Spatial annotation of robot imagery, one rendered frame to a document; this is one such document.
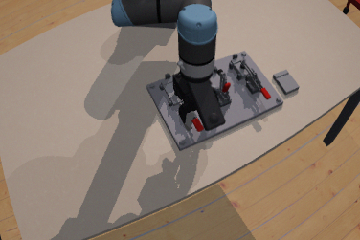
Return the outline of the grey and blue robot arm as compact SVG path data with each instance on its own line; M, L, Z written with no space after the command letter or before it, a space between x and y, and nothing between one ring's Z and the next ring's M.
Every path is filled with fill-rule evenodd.
M111 17L117 27L177 22L181 72L192 78L213 72L218 24L211 0L112 0ZM204 129L225 124L210 81L187 86Z

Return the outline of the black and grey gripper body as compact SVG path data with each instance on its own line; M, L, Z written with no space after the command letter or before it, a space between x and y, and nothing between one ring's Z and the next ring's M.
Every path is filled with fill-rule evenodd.
M180 75L181 74L181 75ZM181 70L179 73L172 75L173 78L173 89L176 93L176 95L180 98L180 100L183 100L184 103L187 103L187 109L189 111L195 111L195 105L193 103L193 100L191 98L191 94L190 91L188 89L187 86L187 82L190 83L203 83L208 81L208 78L211 78L213 75L213 73L211 73L210 75L206 76L206 77L202 77L202 78L192 78L189 76L184 75ZM182 78L182 76L184 78ZM182 93L182 94L181 94Z

